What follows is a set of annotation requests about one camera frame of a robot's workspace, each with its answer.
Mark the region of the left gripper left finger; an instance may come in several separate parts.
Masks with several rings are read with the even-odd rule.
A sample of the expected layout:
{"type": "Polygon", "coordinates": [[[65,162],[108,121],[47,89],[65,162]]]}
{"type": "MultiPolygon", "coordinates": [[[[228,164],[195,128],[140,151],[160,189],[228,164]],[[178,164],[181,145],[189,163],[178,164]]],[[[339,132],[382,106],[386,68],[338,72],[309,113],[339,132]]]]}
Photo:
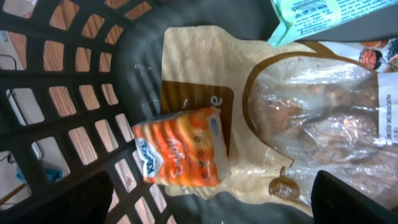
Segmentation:
{"type": "Polygon", "coordinates": [[[44,224],[104,223],[112,201],[113,183],[99,172],[44,207],[44,224]]]}

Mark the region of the beige dried mushroom bag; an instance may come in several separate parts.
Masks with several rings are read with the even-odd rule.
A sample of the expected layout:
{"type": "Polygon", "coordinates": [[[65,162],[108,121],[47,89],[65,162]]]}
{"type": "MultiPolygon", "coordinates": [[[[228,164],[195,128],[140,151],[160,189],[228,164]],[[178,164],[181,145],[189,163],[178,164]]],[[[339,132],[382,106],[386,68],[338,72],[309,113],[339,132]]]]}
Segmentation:
{"type": "Polygon", "coordinates": [[[325,170],[397,207],[397,39],[273,47],[217,26],[171,27],[163,113],[220,111],[231,175],[216,187],[167,187],[204,199],[282,203],[311,214],[325,170]]]}

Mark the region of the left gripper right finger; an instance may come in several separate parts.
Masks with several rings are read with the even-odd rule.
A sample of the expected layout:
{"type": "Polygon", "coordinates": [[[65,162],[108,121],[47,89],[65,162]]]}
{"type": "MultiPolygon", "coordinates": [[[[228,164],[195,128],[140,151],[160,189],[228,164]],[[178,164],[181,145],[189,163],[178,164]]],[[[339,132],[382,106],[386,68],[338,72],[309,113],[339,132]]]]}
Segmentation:
{"type": "Polygon", "coordinates": [[[315,177],[311,193],[315,224],[397,224],[397,214],[325,170],[315,177]]]}

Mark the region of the orange tissue pack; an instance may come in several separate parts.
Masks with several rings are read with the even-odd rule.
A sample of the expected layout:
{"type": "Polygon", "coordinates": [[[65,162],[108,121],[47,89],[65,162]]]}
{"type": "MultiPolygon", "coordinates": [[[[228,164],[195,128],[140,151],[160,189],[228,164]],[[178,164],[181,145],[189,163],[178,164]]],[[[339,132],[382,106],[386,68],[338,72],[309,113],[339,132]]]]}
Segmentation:
{"type": "Polygon", "coordinates": [[[145,182],[214,187],[231,175],[216,108],[181,111],[132,128],[145,182]]]}

